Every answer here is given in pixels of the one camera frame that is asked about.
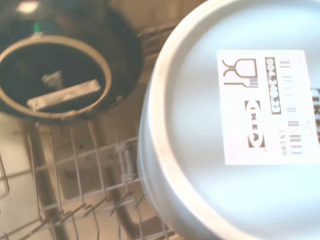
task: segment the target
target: white sticker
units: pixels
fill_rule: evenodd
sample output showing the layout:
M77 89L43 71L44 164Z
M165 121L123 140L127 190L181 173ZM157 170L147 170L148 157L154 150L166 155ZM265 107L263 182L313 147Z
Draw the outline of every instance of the white sticker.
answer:
M95 93L101 89L96 79L71 86L59 91L51 92L42 96L31 98L27 105L34 111L51 107L60 103L70 101L85 95Z
M320 162L302 50L217 52L227 165Z

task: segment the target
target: cookware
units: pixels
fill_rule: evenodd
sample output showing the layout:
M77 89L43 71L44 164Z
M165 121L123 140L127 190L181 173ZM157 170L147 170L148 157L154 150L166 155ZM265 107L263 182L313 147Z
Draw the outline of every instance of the cookware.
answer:
M143 65L140 43L103 2L1 3L1 111L61 122L90 117L130 94Z
M168 38L138 163L185 238L320 239L319 13L316 0L210 0Z

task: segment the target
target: black pan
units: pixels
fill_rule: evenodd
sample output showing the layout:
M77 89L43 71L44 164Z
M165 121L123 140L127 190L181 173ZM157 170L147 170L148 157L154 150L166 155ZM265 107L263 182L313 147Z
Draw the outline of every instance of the black pan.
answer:
M36 121L90 118L134 89L137 34L99 0L2 0L0 111Z

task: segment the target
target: dishwasher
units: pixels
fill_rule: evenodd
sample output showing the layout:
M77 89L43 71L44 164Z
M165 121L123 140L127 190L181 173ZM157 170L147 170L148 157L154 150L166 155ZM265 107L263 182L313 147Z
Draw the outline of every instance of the dishwasher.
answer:
M90 119L49 124L0 113L1 240L182 239L145 199L137 136L160 49L178 22L205 1L105 2L137 32L144 58L140 79L127 98Z

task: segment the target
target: green light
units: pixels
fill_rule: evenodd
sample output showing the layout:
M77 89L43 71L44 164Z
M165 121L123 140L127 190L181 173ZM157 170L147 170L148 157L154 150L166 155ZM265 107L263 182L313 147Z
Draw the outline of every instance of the green light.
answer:
M40 25L38 22L36 22L34 25L33 25L33 32L34 33L39 33L40 32Z

